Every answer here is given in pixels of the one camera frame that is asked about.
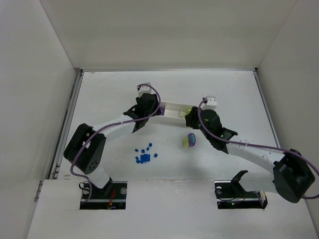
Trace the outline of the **purple lego brick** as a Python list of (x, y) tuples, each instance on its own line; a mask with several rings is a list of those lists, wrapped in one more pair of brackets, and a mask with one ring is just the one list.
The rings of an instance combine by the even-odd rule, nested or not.
[(164, 107), (160, 107), (160, 115), (163, 116), (164, 115), (164, 112), (165, 112), (165, 108)]

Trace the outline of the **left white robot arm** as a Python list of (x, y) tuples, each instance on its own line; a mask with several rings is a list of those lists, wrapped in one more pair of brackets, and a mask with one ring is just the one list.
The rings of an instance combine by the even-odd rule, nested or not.
[(79, 125), (64, 150), (64, 158), (71, 163), (70, 173), (87, 180), (89, 186), (106, 195), (113, 180), (100, 166), (107, 143), (134, 133), (145, 126), (149, 118), (160, 114), (160, 96), (143, 93), (137, 103), (120, 117), (98, 128), (85, 123)]

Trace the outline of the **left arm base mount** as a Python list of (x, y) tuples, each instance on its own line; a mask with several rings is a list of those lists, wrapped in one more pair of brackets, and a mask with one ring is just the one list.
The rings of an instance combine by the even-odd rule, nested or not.
[(104, 195), (97, 188), (92, 188), (92, 195), (89, 198), (89, 184), (80, 183), (82, 190), (80, 209), (81, 210), (125, 210), (127, 197), (127, 181), (115, 181), (108, 194)]

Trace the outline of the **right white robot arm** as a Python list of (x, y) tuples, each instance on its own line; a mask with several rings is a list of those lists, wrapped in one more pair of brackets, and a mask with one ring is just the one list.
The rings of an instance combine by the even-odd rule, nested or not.
[(222, 126), (214, 110), (193, 107), (186, 114), (185, 121), (187, 127), (200, 130), (216, 150), (246, 159), (270, 173), (263, 179), (249, 176), (247, 170), (240, 171), (230, 181), (233, 192), (240, 195), (248, 191), (274, 192), (291, 203), (297, 203), (305, 198), (306, 191), (315, 181), (311, 164), (298, 151), (256, 145), (240, 139), (237, 132)]

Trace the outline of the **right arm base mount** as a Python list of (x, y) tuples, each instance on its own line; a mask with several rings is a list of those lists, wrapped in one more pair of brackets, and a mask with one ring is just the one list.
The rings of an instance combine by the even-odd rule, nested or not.
[(268, 205), (268, 199), (262, 191), (245, 191), (240, 180), (247, 174), (241, 170), (231, 180), (214, 181), (214, 194), (218, 209), (262, 209)]

